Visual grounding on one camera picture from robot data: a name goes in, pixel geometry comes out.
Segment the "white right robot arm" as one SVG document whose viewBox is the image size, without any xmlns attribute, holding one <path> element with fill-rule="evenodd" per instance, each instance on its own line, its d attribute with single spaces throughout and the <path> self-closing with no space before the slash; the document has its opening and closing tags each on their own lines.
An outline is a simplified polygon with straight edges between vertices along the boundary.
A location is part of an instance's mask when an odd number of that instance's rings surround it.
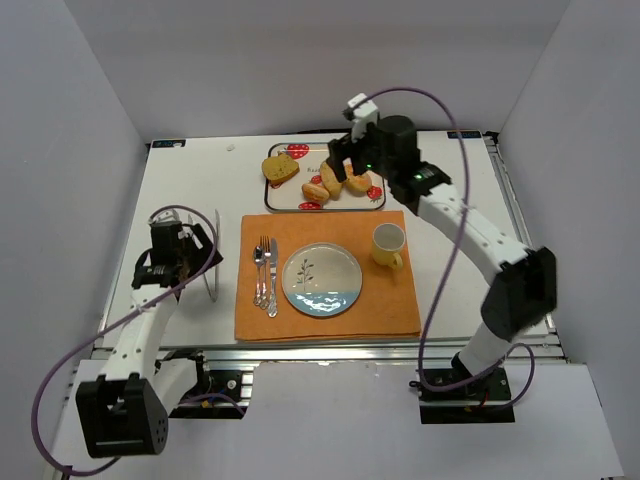
<svg viewBox="0 0 640 480">
<path fill-rule="evenodd" d="M 488 292 L 482 322 L 452 359 L 455 386 L 467 385 L 496 368 L 514 341 L 557 307 L 557 262 L 551 250 L 534 250 L 508 237 L 469 205 L 451 177 L 421 158 L 417 130 L 404 116 L 359 121 L 328 144 L 328 166 L 346 181 L 374 172 L 392 196 L 454 244 L 480 271 Z"/>
</svg>

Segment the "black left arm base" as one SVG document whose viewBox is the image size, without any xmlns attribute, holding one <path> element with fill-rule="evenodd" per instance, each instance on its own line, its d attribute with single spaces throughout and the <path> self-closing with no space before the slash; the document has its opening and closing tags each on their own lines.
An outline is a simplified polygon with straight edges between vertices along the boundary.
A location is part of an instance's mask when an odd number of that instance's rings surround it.
<svg viewBox="0 0 640 480">
<path fill-rule="evenodd" d="M 197 381 L 182 396 L 169 414 L 172 419 L 241 419 L 248 408 L 248 396 L 242 393 L 245 372 L 230 367 L 218 368 L 209 362 L 203 350 L 179 349 L 167 352 L 155 361 L 155 373 L 171 360 L 189 360 Z"/>
</svg>

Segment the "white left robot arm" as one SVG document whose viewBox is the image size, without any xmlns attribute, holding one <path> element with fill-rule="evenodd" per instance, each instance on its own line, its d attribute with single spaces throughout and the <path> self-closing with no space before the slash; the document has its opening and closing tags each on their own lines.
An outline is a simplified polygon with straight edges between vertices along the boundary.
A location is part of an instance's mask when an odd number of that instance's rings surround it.
<svg viewBox="0 0 640 480">
<path fill-rule="evenodd" d="M 138 258 L 132 280 L 132 320 L 97 378 L 79 384 L 75 401 L 93 458 L 157 455 L 168 438 L 168 417 L 203 377 L 193 354 L 157 358 L 180 292 L 178 285 L 221 262 L 214 234 L 179 220 L 150 225 L 150 249 Z"/>
</svg>

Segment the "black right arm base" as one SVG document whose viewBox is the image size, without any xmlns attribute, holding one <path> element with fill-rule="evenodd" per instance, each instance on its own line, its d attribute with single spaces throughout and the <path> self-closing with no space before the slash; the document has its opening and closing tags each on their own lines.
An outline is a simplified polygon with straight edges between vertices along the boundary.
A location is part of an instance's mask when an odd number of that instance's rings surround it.
<svg viewBox="0 0 640 480">
<path fill-rule="evenodd" d="M 515 422 L 511 389 L 503 368 L 456 390 L 431 392 L 419 379 L 409 382 L 417 394 L 423 425 L 508 424 Z"/>
</svg>

